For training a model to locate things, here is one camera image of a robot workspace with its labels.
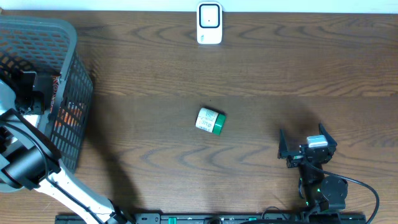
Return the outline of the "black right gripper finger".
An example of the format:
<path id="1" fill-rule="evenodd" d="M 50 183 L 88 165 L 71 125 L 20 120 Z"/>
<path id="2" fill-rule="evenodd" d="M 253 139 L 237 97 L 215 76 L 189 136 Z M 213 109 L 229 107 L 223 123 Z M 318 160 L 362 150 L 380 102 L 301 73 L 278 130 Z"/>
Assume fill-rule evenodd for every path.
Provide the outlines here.
<path id="1" fill-rule="evenodd" d="M 337 146 L 337 142 L 329 135 L 329 133 L 326 131 L 324 125 L 322 125 L 321 123 L 318 124 L 318 129 L 319 129 L 319 133 L 320 135 L 323 135 L 328 143 L 329 147 L 336 147 Z"/>
<path id="2" fill-rule="evenodd" d="M 277 158 L 278 159 L 286 159 L 289 155 L 289 148 L 286 142 L 285 134 L 282 129 L 279 130 L 279 149 Z"/>

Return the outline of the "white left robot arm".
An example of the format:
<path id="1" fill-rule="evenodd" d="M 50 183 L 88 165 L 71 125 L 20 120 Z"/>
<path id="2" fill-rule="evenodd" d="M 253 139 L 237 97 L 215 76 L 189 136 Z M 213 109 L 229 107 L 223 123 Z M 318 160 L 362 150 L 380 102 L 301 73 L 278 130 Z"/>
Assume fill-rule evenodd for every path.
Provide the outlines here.
<path id="1" fill-rule="evenodd" d="M 16 138 L 19 146 L 1 153 L 1 180 L 9 189 L 24 187 L 49 195 L 86 223 L 135 222 L 78 180 L 63 163 L 59 148 L 14 108 L 1 115 L 1 142 L 11 138 Z"/>

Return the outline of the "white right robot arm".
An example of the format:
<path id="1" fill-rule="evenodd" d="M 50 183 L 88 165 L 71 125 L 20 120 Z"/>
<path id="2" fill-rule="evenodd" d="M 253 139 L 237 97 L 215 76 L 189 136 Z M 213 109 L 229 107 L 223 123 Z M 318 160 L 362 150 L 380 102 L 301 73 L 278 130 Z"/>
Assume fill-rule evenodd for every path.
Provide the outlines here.
<path id="1" fill-rule="evenodd" d="M 300 174 L 299 194 L 315 212 L 338 212 L 346 208 L 348 183 L 341 177 L 325 174 L 322 165 L 328 163 L 337 147 L 337 142 L 322 124 L 319 134 L 309 136 L 307 143 L 291 151 L 283 130 L 279 132 L 277 157 L 285 159 L 288 168 L 297 168 Z"/>

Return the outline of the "red chocolate bar wrapper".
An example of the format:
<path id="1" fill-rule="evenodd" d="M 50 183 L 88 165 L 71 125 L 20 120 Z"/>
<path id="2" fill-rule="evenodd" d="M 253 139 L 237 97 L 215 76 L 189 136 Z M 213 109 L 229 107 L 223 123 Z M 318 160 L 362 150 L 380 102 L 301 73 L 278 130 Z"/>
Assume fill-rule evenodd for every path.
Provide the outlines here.
<path id="1" fill-rule="evenodd" d="M 81 131 L 88 107 L 85 93 L 87 91 L 83 89 L 79 78 L 72 78 L 71 81 L 61 81 L 60 77 L 58 78 L 57 89 L 50 107 L 50 113 L 55 113 L 54 131 L 58 133 L 68 129 L 74 132 Z"/>

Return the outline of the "white jar green lid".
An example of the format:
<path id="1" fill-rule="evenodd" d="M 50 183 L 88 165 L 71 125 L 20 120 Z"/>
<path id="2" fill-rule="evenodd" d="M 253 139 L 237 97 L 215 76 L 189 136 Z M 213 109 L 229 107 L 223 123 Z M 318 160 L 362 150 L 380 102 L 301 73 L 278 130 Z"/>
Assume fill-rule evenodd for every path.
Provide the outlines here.
<path id="1" fill-rule="evenodd" d="M 195 127 L 215 135 L 220 135 L 226 116 L 207 108 L 201 108 L 195 121 Z"/>

